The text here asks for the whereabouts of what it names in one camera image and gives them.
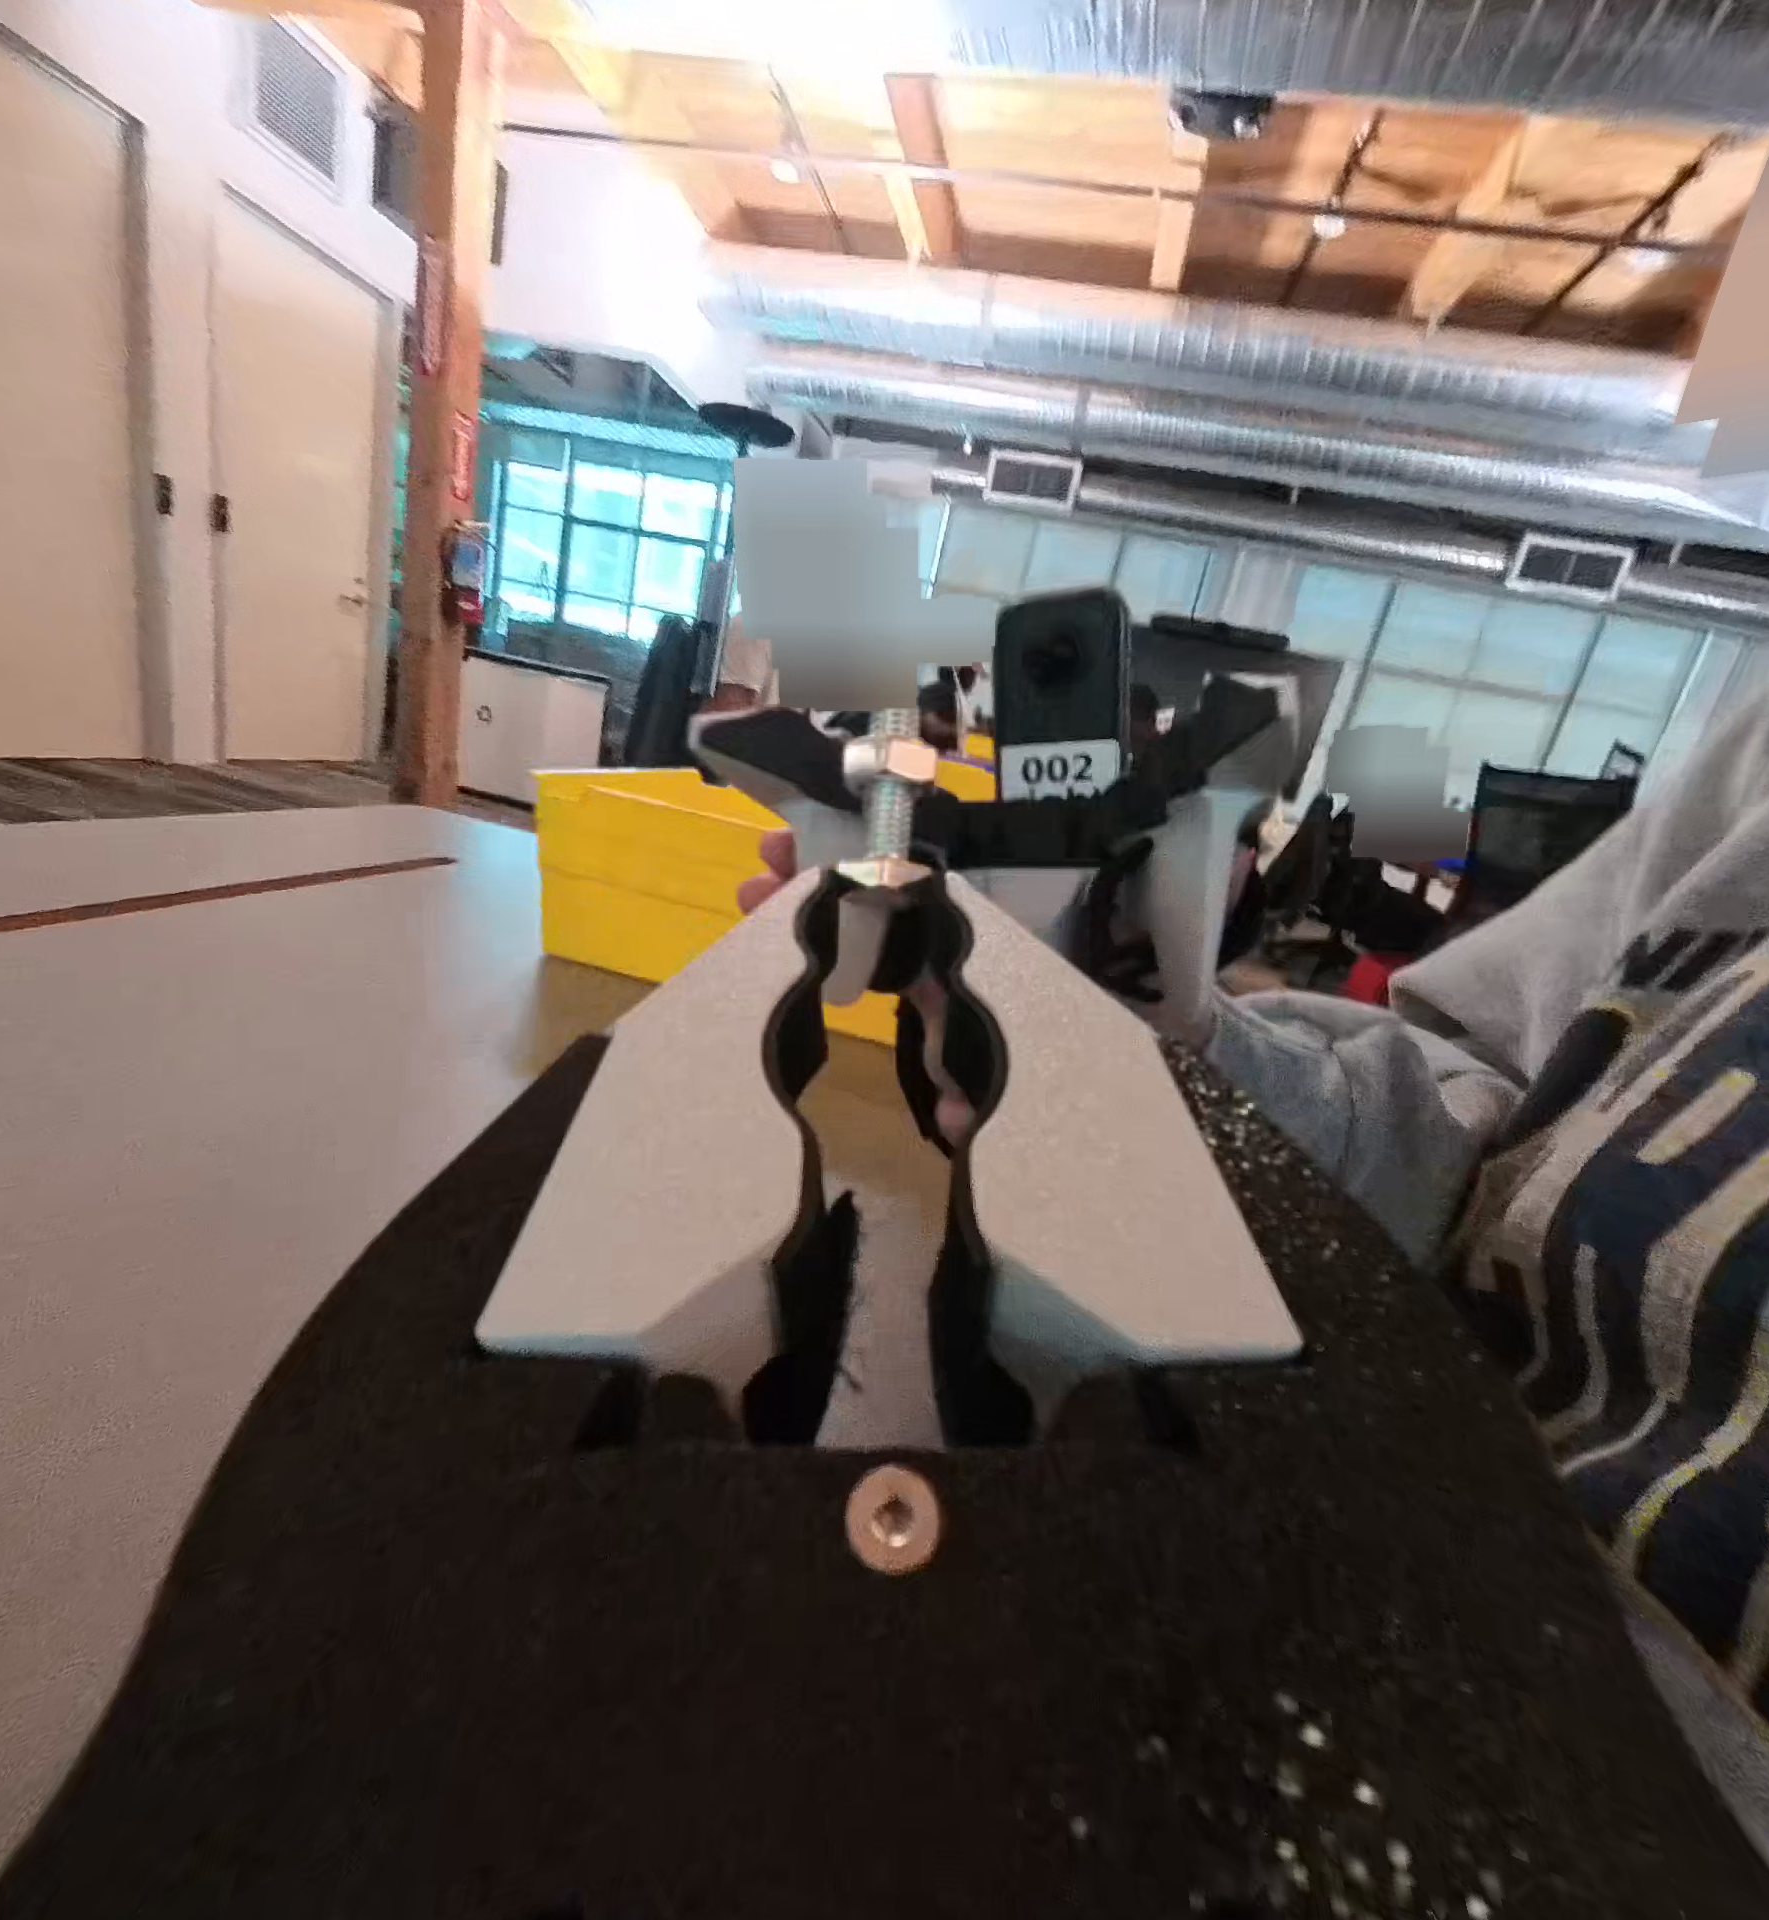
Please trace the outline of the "white cabinet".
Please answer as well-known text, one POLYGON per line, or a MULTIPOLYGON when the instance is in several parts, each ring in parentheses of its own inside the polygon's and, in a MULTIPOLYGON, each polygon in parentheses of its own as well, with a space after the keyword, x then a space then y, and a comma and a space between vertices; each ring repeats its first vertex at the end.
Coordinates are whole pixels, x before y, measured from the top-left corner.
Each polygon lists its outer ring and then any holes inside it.
POLYGON ((538 805, 544 768, 605 763, 605 703, 605 674, 468 650, 457 784, 468 797, 538 805))

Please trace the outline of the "yellow plastic bin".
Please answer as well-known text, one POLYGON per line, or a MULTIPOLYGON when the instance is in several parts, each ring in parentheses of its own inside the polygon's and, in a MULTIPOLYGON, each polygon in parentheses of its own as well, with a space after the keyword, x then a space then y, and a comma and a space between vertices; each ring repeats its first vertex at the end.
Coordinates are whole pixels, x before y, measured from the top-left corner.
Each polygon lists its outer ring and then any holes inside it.
POLYGON ((782 826, 701 768, 529 768, 529 797, 544 956, 653 990, 737 932, 782 826))

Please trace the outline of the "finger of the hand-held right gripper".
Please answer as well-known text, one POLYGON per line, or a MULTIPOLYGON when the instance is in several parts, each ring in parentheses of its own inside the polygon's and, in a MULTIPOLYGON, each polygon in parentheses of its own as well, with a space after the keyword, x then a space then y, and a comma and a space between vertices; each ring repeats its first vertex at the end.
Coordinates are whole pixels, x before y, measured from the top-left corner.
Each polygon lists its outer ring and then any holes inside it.
POLYGON ((968 886, 1060 957, 1121 957, 1121 864, 970 864, 968 886))
POLYGON ((863 820, 842 784, 842 734, 822 734, 806 705, 714 705, 686 722, 686 752, 707 773, 774 820, 863 820))

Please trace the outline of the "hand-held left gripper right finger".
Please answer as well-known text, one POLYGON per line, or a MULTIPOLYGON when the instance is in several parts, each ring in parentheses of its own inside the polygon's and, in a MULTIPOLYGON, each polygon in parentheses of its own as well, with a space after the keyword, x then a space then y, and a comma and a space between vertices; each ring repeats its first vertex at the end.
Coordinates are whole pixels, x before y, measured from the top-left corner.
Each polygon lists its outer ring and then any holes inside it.
POLYGON ((995 1275, 995 1359, 1022 1383, 1303 1359, 1310 1337, 1158 1030, 970 876, 944 876, 944 899, 968 923, 950 1015, 995 1030, 995 1090, 968 1096, 968 1223, 995 1275))

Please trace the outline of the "silver ceiling duct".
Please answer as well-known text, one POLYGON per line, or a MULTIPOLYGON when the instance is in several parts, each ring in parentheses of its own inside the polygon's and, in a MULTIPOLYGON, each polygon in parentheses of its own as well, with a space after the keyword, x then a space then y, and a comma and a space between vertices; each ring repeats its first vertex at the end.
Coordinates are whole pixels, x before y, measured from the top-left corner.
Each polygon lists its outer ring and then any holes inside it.
POLYGON ((851 347, 978 373, 1390 418, 1497 440, 1652 451, 1695 362, 1483 328, 1117 290, 774 246, 707 246, 701 315, 769 347, 851 347))

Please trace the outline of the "black office chair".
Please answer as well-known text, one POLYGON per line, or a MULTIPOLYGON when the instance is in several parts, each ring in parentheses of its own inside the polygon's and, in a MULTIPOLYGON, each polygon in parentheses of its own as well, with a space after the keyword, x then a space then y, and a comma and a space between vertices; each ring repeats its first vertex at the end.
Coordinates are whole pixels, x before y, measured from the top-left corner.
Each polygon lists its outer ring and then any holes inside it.
POLYGON ((1511 912, 1551 872, 1593 854, 1632 812, 1632 792, 1632 773, 1545 773, 1483 763, 1459 903, 1480 922, 1511 912))

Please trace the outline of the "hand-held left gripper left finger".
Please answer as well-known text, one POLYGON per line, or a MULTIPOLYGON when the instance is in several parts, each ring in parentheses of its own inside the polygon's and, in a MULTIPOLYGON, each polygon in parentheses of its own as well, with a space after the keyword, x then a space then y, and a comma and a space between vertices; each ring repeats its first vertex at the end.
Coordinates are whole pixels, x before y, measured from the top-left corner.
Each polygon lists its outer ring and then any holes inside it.
POLYGON ((806 872, 614 1021, 483 1302, 483 1356, 762 1374, 806 1345, 831 947, 836 890, 806 872))

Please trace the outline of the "silver metal bolt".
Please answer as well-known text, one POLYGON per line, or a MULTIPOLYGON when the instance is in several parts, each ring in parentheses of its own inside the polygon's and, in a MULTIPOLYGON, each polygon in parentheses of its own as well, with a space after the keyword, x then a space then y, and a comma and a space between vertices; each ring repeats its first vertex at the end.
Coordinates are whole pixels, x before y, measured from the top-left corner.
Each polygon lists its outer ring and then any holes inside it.
POLYGON ((916 728, 916 705, 872 705, 872 734, 842 742, 842 792, 863 805, 863 854, 836 872, 863 890, 916 886, 914 861, 916 797, 940 784, 940 752, 916 728))

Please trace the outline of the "wooden post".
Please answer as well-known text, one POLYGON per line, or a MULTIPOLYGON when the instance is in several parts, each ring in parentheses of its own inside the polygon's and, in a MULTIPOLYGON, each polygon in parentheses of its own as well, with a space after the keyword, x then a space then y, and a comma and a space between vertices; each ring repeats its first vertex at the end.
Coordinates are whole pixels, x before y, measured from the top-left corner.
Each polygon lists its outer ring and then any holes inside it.
POLYGON ((424 5, 414 106, 414 401, 397 636, 397 797, 457 805, 464 759, 464 617, 440 554, 475 507, 483 298, 499 223, 499 89, 501 32, 483 0, 424 5))

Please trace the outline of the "white door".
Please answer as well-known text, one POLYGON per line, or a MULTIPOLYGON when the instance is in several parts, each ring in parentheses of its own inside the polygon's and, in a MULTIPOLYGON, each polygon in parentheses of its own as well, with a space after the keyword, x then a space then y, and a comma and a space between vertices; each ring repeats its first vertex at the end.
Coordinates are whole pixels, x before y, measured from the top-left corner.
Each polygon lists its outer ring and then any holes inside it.
POLYGON ((135 759, 129 144, 0 39, 0 759, 135 759))
POLYGON ((382 717, 397 298, 222 191, 212 220, 212 617, 229 763, 363 763, 382 717))

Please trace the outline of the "wall vent grille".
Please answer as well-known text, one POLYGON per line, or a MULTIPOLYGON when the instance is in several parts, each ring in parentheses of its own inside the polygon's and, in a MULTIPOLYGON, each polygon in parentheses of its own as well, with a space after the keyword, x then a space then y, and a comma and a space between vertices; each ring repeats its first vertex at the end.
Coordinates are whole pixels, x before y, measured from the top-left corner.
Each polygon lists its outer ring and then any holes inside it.
POLYGON ((248 131, 316 182, 343 182, 343 65, 292 25, 248 25, 248 131))

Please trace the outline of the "person's right forearm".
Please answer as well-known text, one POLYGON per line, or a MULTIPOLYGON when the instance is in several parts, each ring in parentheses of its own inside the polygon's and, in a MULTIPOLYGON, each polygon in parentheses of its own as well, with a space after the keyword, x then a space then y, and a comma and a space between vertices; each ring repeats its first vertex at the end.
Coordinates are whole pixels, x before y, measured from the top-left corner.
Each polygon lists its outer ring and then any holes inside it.
POLYGON ((1210 995, 1202 1062, 1346 1193, 1408 1264, 1434 1264, 1468 1176, 1527 1096, 1497 1045, 1423 995, 1210 995))

